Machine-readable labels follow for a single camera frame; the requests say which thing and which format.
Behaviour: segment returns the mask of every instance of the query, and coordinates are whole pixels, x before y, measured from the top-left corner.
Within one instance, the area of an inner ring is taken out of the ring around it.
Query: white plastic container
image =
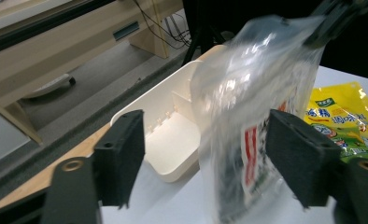
[[[191,77],[201,61],[181,67],[170,77],[114,115],[142,109],[146,135],[145,161],[165,182],[179,180],[198,162],[201,135],[191,109]]]

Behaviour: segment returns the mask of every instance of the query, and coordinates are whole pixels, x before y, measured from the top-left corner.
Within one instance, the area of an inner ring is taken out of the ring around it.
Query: transparent plastic bag
[[[202,134],[199,162],[213,223],[239,220],[280,179],[264,149],[269,110],[304,114],[323,49],[303,43],[322,20],[251,20],[195,71],[192,109]]]

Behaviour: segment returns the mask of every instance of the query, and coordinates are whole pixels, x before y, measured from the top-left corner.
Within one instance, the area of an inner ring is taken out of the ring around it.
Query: yellow snack bag
[[[341,158],[368,158],[368,96],[358,82],[312,90],[304,121],[341,147]]]

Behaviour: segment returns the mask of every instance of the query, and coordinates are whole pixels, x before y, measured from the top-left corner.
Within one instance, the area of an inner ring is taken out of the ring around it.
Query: gray floor
[[[173,18],[187,30],[183,11]],[[43,139],[21,147],[0,161],[0,199],[104,126],[121,108],[175,72],[187,46],[172,37],[170,56],[159,58],[127,41],[68,73],[77,84],[20,104]],[[197,50],[193,58],[200,55]]]

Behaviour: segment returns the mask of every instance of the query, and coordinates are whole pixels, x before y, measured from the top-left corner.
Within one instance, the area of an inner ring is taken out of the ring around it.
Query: white table
[[[315,87],[358,81],[368,94],[368,79],[329,68],[320,67]],[[250,224],[298,223],[333,224],[334,199],[327,207],[311,207],[304,210],[293,198],[290,189],[283,184],[281,193],[273,203],[258,204],[248,216]],[[187,175],[176,183],[162,182],[144,163],[138,174],[131,196],[130,208],[103,207],[104,223],[144,224],[205,224],[203,179],[200,172]]]

